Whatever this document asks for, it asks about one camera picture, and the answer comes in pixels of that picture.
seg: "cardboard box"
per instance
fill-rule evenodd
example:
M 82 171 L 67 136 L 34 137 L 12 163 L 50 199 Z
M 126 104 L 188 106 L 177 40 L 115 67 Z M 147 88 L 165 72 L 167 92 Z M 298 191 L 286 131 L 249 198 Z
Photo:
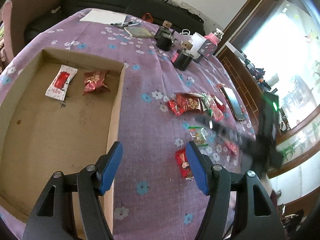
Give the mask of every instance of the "cardboard box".
M 65 102 L 45 96 L 61 64 L 78 69 Z M 21 72 L 0 106 L 0 205 L 27 222 L 55 171 L 79 172 L 94 164 L 117 140 L 124 82 L 123 63 L 65 49 L 42 50 Z M 111 93 L 86 94 L 84 73 L 109 70 Z M 82 236 L 78 198 L 76 227 Z M 113 186 L 103 199 L 113 227 Z

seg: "brown tiled wall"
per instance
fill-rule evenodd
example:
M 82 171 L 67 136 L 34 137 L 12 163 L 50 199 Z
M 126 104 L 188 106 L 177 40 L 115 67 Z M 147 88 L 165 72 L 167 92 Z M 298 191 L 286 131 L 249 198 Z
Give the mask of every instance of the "brown tiled wall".
M 239 93 L 248 115 L 252 122 L 253 129 L 258 130 L 258 105 L 261 92 L 254 79 L 239 59 L 227 48 L 218 56 L 221 64 L 228 72 L 237 92 Z

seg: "notebook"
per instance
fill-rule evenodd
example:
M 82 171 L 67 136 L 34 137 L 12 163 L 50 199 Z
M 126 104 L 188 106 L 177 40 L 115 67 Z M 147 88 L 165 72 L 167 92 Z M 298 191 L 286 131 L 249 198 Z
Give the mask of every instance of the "notebook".
M 80 19 L 80 22 L 111 24 L 125 22 L 125 18 L 125 14 L 100 9 L 92 9 L 86 16 Z
M 146 28 L 142 27 L 124 27 L 125 31 L 134 38 L 154 38 Z

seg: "blue gripper pad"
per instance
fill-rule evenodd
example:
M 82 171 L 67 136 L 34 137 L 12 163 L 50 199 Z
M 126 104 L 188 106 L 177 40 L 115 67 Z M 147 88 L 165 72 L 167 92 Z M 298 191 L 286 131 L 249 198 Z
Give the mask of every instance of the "blue gripper pad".
M 186 145 L 186 156 L 198 189 L 208 196 L 210 191 L 209 185 L 212 180 L 211 167 L 213 164 L 211 160 L 208 156 L 201 154 L 193 141 L 188 142 Z
M 101 172 L 101 183 L 99 191 L 102 195 L 106 191 L 110 190 L 112 182 L 116 176 L 116 172 L 120 165 L 123 155 L 123 147 L 120 142 L 114 142 L 111 149 L 107 153 L 107 163 L 104 166 L 103 171 Z

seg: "white candy wrapper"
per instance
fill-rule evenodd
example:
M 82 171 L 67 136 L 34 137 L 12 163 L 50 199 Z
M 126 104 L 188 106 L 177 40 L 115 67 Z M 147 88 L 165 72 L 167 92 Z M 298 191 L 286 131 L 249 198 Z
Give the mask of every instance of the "white candy wrapper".
M 77 71 L 78 70 L 76 68 L 61 65 L 58 74 L 45 92 L 45 95 L 49 98 L 63 101 L 66 96 L 69 82 L 75 76 Z

